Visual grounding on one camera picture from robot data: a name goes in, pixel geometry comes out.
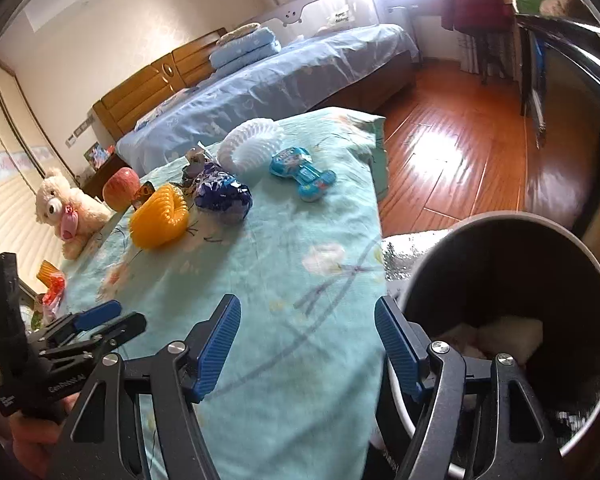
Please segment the left hand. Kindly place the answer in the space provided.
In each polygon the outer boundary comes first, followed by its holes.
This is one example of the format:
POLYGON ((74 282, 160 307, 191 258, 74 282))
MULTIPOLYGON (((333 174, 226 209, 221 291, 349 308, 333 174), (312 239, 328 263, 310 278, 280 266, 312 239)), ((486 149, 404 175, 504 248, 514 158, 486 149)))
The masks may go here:
POLYGON ((26 417, 21 413, 9 416, 8 423, 15 459, 30 474, 44 479, 62 425, 51 420, 26 417))

